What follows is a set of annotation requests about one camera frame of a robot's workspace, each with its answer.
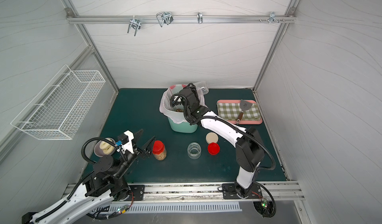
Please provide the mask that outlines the glass peanut jar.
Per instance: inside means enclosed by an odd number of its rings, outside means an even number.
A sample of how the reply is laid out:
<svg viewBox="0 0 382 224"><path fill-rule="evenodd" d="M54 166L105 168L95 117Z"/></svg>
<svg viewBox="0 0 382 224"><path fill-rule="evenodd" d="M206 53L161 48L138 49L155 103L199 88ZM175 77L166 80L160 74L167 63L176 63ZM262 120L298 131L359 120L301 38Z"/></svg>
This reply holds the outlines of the glass peanut jar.
<svg viewBox="0 0 382 224"><path fill-rule="evenodd" d="M198 143L190 143L187 152L189 158L198 159L201 156L202 148Z"/></svg>

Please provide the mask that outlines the beige jar lid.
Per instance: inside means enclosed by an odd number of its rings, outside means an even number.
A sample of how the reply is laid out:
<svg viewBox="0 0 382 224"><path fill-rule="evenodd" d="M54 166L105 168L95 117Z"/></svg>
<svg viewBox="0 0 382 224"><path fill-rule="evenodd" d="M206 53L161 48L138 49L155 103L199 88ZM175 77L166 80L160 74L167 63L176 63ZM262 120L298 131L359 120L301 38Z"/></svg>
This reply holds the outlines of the beige jar lid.
<svg viewBox="0 0 382 224"><path fill-rule="evenodd" d="M208 144L210 143L217 143L218 142L218 135L214 132L210 132L206 135L206 142Z"/></svg>

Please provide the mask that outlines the red jar lid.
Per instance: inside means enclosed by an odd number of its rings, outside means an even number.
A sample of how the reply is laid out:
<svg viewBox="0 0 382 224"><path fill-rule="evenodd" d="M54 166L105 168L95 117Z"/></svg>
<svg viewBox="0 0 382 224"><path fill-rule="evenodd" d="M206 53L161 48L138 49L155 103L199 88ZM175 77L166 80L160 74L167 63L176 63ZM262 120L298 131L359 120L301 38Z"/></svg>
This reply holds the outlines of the red jar lid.
<svg viewBox="0 0 382 224"><path fill-rule="evenodd" d="M210 143L208 145L208 153L210 155L217 155L220 152L220 146L217 143Z"/></svg>

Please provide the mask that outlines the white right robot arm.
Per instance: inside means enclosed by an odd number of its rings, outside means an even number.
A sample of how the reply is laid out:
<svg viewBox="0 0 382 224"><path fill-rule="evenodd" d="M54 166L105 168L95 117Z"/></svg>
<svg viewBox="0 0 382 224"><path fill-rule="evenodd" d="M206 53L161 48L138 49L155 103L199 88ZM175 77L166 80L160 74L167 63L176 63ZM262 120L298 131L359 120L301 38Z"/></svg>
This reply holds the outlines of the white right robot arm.
<svg viewBox="0 0 382 224"><path fill-rule="evenodd" d="M219 117L202 105L197 87L190 83L170 98L170 106L182 105L184 118L191 125L198 125L217 133L235 147L239 173L235 181L235 193L246 199L257 184L256 178L261 169L274 170L276 161L264 146L255 128L245 129Z"/></svg>

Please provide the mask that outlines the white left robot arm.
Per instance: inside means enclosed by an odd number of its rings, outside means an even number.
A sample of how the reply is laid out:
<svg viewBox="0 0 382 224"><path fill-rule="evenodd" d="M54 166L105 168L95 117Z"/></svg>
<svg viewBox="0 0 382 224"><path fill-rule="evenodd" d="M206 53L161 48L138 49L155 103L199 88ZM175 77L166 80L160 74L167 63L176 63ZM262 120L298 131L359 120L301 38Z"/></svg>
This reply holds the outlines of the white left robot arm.
<svg viewBox="0 0 382 224"><path fill-rule="evenodd" d="M147 158L152 154L155 137L149 139L142 147L137 146L143 130L137 133L126 131L118 136L117 142L106 138L95 137L87 140L81 149L82 158L92 164L92 171L77 182L72 191L61 200L40 212L28 212L23 215L23 224L72 224L83 216L95 220L108 220L118 217L129 210L135 200L143 198L143 185L129 186L124 175L139 158ZM90 159L85 149L92 142L101 141L110 144L119 153L120 157L104 155L98 161ZM100 215L91 212L98 207L113 201L128 201L116 211Z"/></svg>

